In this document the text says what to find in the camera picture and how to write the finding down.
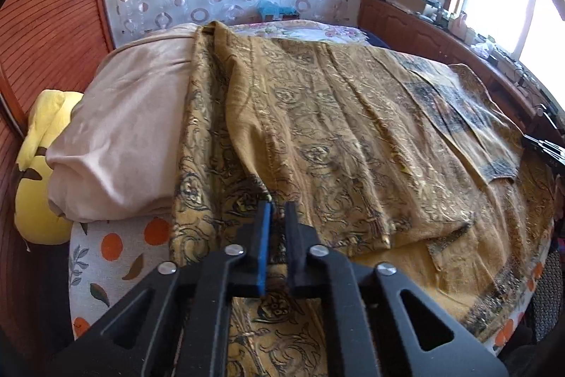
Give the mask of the orange-print white blanket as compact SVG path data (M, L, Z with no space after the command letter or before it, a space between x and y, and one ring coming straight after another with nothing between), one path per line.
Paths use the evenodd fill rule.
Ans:
M70 319L75 340L129 292L159 263L168 259L168 215L137 217L122 221L73 224L68 258ZM550 250L550 233L543 234L540 251L530 263L527 283L518 288L514 309L503 324L484 341L495 356L510 341L530 306ZM258 314L268 323L293 319L297 306L273 293L261 300Z

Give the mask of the floral bed quilt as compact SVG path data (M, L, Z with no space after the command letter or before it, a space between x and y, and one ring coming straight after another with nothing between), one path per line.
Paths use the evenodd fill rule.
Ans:
M312 20L284 20L230 26L233 33L263 38L283 38L336 44L370 44L367 34L355 27L335 26Z

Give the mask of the wooden louvered wardrobe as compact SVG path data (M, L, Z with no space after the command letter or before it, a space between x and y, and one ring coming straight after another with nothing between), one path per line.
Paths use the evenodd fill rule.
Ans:
M101 0L1 0L1 319L31 312L35 257L13 224L15 159L44 89L82 90L110 51Z

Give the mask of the gold patterned sunflower garment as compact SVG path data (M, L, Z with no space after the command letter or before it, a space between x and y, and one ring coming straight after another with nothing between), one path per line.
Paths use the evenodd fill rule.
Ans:
M287 203L350 261L393 263L484 346L553 228L553 174L522 136L467 67L198 28L171 254L198 263L273 206L265 293L232 299L222 376L330 376L321 302L287 281ZM304 315L260 319L273 293ZM505 376L540 365L533 346L495 357Z

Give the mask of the blue toy on bed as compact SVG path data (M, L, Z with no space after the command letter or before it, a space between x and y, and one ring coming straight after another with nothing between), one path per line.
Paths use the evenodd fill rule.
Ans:
M299 18L300 15L295 8L282 7L277 3L261 0L257 4L258 15L262 21L277 21L284 18Z

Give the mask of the yellow plush toy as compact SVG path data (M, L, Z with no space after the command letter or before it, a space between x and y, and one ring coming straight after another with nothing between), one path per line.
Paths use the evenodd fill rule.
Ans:
M15 163L14 198L14 224L29 243L59 245L70 238L72 223L49 207L52 169L46 162L46 153L70 123L71 112L81 99L79 92L44 90L29 112L28 132Z

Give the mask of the wooden sideboard cabinet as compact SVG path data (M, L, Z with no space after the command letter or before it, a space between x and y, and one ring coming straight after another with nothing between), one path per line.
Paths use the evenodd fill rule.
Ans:
M527 101L501 71L473 54L464 42L417 16L383 0L361 0L357 24L396 51L448 65L468 66L483 81L492 99L520 127L528 127L537 116L537 105Z

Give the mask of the cardboard box on cabinet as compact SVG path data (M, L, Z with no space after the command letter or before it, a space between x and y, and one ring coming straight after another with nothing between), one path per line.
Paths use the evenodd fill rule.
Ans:
M408 11L417 13L424 13L427 5L424 0L394 0L394 2L402 8L406 8Z

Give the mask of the folded beige cloth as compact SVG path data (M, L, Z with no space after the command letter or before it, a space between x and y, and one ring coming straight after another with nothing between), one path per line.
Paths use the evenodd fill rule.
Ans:
M47 150L52 211L93 222L171 208L196 31L156 31L105 57Z

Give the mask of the dark blue bed sheet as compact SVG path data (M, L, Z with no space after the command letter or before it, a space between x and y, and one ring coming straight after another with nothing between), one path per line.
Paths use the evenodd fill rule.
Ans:
M386 42L384 42L381 38L371 33L370 31L363 30L362 33L366 35L367 41L370 45L384 49L390 48L390 46Z

